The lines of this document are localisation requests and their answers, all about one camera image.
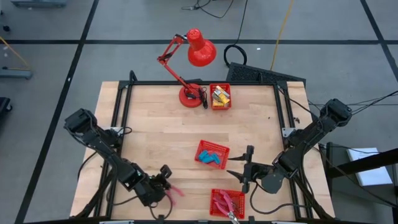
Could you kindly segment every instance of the lamp shade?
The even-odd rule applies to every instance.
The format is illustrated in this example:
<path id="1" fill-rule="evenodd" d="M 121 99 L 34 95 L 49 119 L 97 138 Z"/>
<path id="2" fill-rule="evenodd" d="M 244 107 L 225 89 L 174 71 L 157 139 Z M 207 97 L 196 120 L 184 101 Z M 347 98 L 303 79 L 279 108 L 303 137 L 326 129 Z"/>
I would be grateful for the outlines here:
<path id="1" fill-rule="evenodd" d="M 187 40 L 189 43 L 188 60 L 193 66 L 206 66 L 216 58 L 216 47 L 209 40 L 203 38 L 199 29 L 190 29 L 187 33 Z"/>

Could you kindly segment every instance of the black floor line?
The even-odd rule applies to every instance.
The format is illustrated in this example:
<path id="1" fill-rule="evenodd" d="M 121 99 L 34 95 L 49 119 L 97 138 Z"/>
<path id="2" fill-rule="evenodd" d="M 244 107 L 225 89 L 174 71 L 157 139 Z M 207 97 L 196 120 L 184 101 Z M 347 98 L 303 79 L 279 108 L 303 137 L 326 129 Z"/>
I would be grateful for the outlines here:
<path id="1" fill-rule="evenodd" d="M 377 39 L 381 41 L 381 48 L 383 49 L 384 55 L 387 58 L 387 61 L 391 67 L 391 70 L 394 73 L 394 75 L 398 81 L 398 67 L 397 67 L 396 61 L 394 60 L 394 57 L 392 56 L 390 49 L 388 48 L 388 45 L 387 45 L 386 41 L 384 40 L 383 35 L 381 34 L 379 26 L 377 25 L 376 20 L 374 19 L 366 0 L 361 0 L 361 4 L 362 4 L 363 9 L 365 10 L 365 13 L 366 13 L 368 19 L 369 19 L 369 22 L 372 25 L 372 28 L 374 30 L 374 33 L 376 34 Z"/>
<path id="2" fill-rule="evenodd" d="M 98 2 L 99 2 L 99 0 L 94 0 L 93 5 L 90 10 L 90 13 L 88 14 L 85 28 L 83 29 L 83 33 L 80 37 L 80 42 L 76 49 L 75 56 L 72 60 L 72 64 L 70 65 L 68 75 L 65 79 L 65 83 L 63 84 L 60 98 L 58 100 L 57 107 L 55 108 L 54 115 L 52 117 L 49 130 L 47 131 L 47 134 L 45 136 L 44 143 L 43 143 L 42 149 L 39 154 L 39 158 L 37 159 L 35 168 L 33 170 L 32 177 L 30 178 L 29 184 L 27 186 L 27 189 L 26 189 L 26 192 L 24 195 L 24 199 L 21 203 L 21 207 L 19 208 L 16 220 L 15 220 L 16 224 L 23 223 L 25 220 L 26 214 L 28 212 L 30 202 L 32 201 L 33 194 L 35 192 L 37 183 L 39 181 L 40 173 L 44 166 L 45 158 L 47 157 L 47 153 L 49 152 L 49 149 L 50 149 L 50 144 L 51 144 L 52 138 L 54 136 L 55 129 L 57 128 L 57 123 L 61 116 L 63 105 L 67 98 L 68 90 L 69 90 L 70 84 L 72 82 L 73 75 L 75 74 L 76 66 L 79 62 L 81 51 L 84 46 L 84 41 L 87 38 L 88 30 L 90 29 L 91 22 L 93 21 L 93 18 L 94 18 L 94 14 L 95 14 L 96 8 L 98 6 Z"/>
<path id="3" fill-rule="evenodd" d="M 6 40 L 9 44 L 79 44 L 80 40 Z M 85 40 L 84 44 L 154 45 L 169 44 L 171 40 Z M 234 39 L 211 39 L 214 44 L 233 44 Z M 241 39 L 238 44 L 275 44 L 274 39 Z M 280 40 L 279 44 L 303 45 L 375 45 L 398 44 L 398 40 Z"/>

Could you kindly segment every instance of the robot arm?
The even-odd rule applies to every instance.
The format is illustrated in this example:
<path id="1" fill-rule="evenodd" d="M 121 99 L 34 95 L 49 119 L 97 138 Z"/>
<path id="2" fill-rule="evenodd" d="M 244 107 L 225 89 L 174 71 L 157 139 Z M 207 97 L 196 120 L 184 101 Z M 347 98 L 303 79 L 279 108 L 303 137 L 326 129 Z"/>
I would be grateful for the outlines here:
<path id="1" fill-rule="evenodd" d="M 74 139 L 95 150 L 113 168 L 119 182 L 126 190 L 134 190 L 144 206 L 161 201 L 165 190 L 171 188 L 167 178 L 172 175 L 167 165 L 156 176 L 149 176 L 137 164 L 123 159 L 114 148 L 121 144 L 121 138 L 115 130 L 103 130 L 97 125 L 94 115 L 84 109 L 73 113 L 65 120 L 64 128 Z"/>
<path id="2" fill-rule="evenodd" d="M 243 183 L 242 192 L 249 192 L 249 183 L 261 180 L 262 188 L 270 193 L 276 194 L 282 187 L 284 178 L 292 179 L 302 190 L 305 197 L 312 195 L 307 189 L 306 183 L 303 183 L 296 175 L 303 162 L 303 156 L 317 142 L 336 127 L 345 126 L 351 119 L 351 109 L 337 99 L 330 100 L 321 110 L 319 119 L 313 121 L 305 129 L 284 128 L 284 144 L 286 150 L 281 152 L 272 162 L 272 165 L 259 164 L 251 162 L 254 153 L 254 147 L 248 146 L 246 153 L 240 157 L 230 158 L 233 161 L 246 161 L 243 174 L 227 170 L 230 174 Z M 313 208 L 321 217 L 331 218 L 313 201 Z"/>

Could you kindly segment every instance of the red basket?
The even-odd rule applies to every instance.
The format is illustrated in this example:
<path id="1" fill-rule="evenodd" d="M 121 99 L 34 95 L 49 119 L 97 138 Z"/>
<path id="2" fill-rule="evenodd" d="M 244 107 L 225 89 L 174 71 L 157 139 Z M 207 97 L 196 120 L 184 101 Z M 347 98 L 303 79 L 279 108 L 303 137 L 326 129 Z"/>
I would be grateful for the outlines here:
<path id="1" fill-rule="evenodd" d="M 221 87 L 225 92 L 229 94 L 229 106 L 213 106 L 213 92 L 216 90 L 216 86 Z M 210 84 L 210 104 L 211 109 L 213 110 L 228 110 L 232 107 L 232 96 L 231 96 L 231 86 L 228 83 L 220 83 L 220 84 Z"/>
<path id="2" fill-rule="evenodd" d="M 198 156 L 203 152 L 203 150 L 207 150 L 209 154 L 215 153 L 220 159 L 220 164 L 216 164 L 215 162 L 209 162 L 206 165 L 211 165 L 215 168 L 219 169 L 225 169 L 226 161 L 228 160 L 228 154 L 229 154 L 229 148 L 225 146 L 220 146 L 219 144 L 215 144 L 212 142 L 208 142 L 205 140 L 200 140 L 197 154 L 195 155 L 195 161 L 201 162 L 205 164 L 204 162 L 200 161 Z"/>
<path id="3" fill-rule="evenodd" d="M 238 219 L 244 219 L 244 193 L 235 190 L 224 190 L 229 197 L 232 199 L 235 204 L 234 214 Z M 214 204 L 215 197 L 223 198 L 223 195 L 220 194 L 220 189 L 212 189 L 211 190 L 211 201 L 210 201 L 210 215 L 218 216 L 218 217 L 228 217 L 224 215 L 220 210 L 218 210 L 217 206 Z"/>

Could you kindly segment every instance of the wooden tabletop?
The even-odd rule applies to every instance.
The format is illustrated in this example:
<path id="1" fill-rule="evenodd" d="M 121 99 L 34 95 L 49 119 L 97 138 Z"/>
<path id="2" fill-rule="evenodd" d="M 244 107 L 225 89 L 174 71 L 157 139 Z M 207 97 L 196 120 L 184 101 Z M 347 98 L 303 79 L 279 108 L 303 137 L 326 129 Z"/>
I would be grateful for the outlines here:
<path id="1" fill-rule="evenodd" d="M 118 82 L 103 82 L 99 94 L 95 116 L 98 125 L 107 128 L 111 124 Z M 308 108 L 303 83 L 288 83 L 291 99 Z M 185 196 L 173 194 L 176 205 L 168 220 L 226 220 L 209 215 L 210 193 L 212 189 L 241 190 L 239 181 L 225 170 L 214 169 L 194 161 L 201 139 L 230 148 L 229 157 L 241 156 L 247 145 L 253 145 L 253 162 L 271 164 L 283 150 L 282 136 L 278 121 L 275 96 L 272 86 L 232 86 L 233 107 L 228 111 L 204 110 L 202 106 L 186 108 L 178 100 L 178 85 L 135 85 L 132 88 L 131 104 L 127 126 L 132 133 L 124 138 L 122 157 L 137 163 L 148 174 L 158 174 L 163 164 L 169 165 L 173 174 L 169 182 L 180 188 Z M 284 100 L 282 100 L 285 122 L 288 125 Z M 293 115 L 299 118 L 297 128 L 304 128 L 312 122 L 311 115 L 292 103 Z M 85 158 L 91 155 L 86 150 Z M 226 169 L 243 172 L 244 162 L 228 161 Z M 76 188 L 71 215 L 76 215 L 87 204 L 98 188 L 103 160 L 95 156 L 82 170 Z M 313 188 L 315 198 L 327 213 L 334 211 L 323 171 L 322 161 L 317 151 L 305 155 L 304 168 Z M 281 208 L 271 215 L 256 213 L 249 204 L 251 191 L 246 194 L 246 214 L 256 220 L 295 220 L 292 207 Z M 115 202 L 134 196 L 119 183 L 116 187 Z M 275 209 L 282 203 L 292 203 L 289 181 L 284 180 L 277 194 L 268 194 L 260 189 L 254 197 L 254 206 L 261 211 Z M 105 203 L 102 214 L 105 214 Z M 167 214 L 170 202 L 161 201 L 155 214 Z M 139 200 L 113 208 L 113 219 L 151 220 L 149 209 Z"/>

